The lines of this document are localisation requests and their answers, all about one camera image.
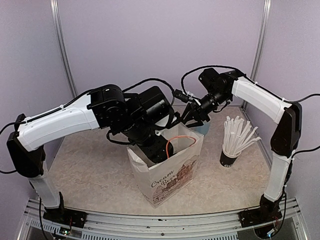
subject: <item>black paper cup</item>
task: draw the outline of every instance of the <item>black paper cup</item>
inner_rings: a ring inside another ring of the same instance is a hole
[[[230,168],[234,162],[236,161],[236,159],[238,158],[238,156],[227,156],[224,151],[221,151],[221,156],[220,156],[220,163],[222,166],[226,167],[226,168]]]

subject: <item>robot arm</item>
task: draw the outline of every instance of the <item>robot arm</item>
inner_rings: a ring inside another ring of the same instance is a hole
[[[182,122],[189,126],[200,126],[209,121],[208,113],[215,111],[233,96],[241,98],[255,106],[276,124],[271,138],[272,167],[270,177],[260,208],[239,213],[243,227],[274,221],[281,218],[279,202],[283,196],[284,185],[288,181],[292,168],[292,155],[298,147],[301,136],[302,107],[299,103],[286,103],[249,80],[242,72],[230,71],[219,74],[213,68],[205,69],[199,81],[208,94],[200,100],[188,103],[182,114]]]
[[[301,106],[286,103],[249,81],[239,71],[217,73],[213,68],[205,69],[199,81],[208,94],[200,100],[188,103],[182,116],[175,115],[164,94],[156,86],[137,93],[123,93],[116,85],[106,85],[82,95],[67,106],[60,106],[52,114],[25,117],[20,115],[7,147],[17,171],[27,177],[43,200],[45,219],[58,223],[69,223],[70,219],[82,219],[75,225],[83,227],[85,213],[64,208],[62,195],[47,178],[43,165],[43,145],[85,130],[110,127],[113,135],[122,133],[130,144],[137,144],[146,156],[155,163],[167,159],[164,151],[167,140],[155,134],[155,130],[170,128],[178,122],[187,126],[199,126],[209,121],[208,114],[219,105],[239,97],[268,115],[278,124],[271,139],[273,163],[269,183],[256,212],[240,213],[243,227],[273,221],[279,215],[279,202],[292,167],[291,156],[298,146],[301,135]],[[169,154],[173,154],[172,145]]]

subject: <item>white wall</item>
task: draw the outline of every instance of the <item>white wall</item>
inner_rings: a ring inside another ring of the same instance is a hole
[[[71,98],[50,1],[3,0],[0,3],[0,128],[25,113],[39,114]],[[14,169],[6,142],[13,127],[0,136],[0,169]],[[45,146],[51,162],[60,141]],[[18,173],[0,174],[0,239],[12,240],[27,205],[35,195]]]
[[[263,8],[263,0],[59,1],[79,93],[110,83],[126,88],[152,77],[180,89],[182,75],[202,65],[229,65],[250,74]],[[185,86],[202,97],[199,74]],[[162,89],[171,99],[167,87]]]
[[[288,100],[320,93],[320,3],[318,0],[272,1],[270,22],[257,81]],[[320,97],[302,103],[299,150],[320,145]],[[268,117],[250,106],[248,114],[270,149],[276,128]],[[320,151],[296,155],[288,193],[296,197],[311,239],[320,226]]]

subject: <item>bundle of straws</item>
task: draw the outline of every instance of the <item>bundle of straws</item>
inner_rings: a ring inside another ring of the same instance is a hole
[[[239,155],[256,141],[261,140],[259,136],[251,139],[258,127],[256,126],[248,135],[252,127],[250,121],[246,122],[242,130],[244,120],[239,118],[240,117],[237,116],[235,119],[230,119],[230,117],[227,116],[224,122],[223,150],[231,156]]]

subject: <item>paper bag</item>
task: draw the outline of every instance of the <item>paper bag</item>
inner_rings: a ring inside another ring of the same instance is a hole
[[[167,140],[176,136],[190,136],[196,142],[192,144],[194,140],[186,137],[173,139],[171,143],[175,155],[158,164],[147,159],[138,147],[127,147],[135,181],[144,197],[155,208],[194,178],[204,141],[204,135],[190,130],[182,123],[165,129],[162,135]]]

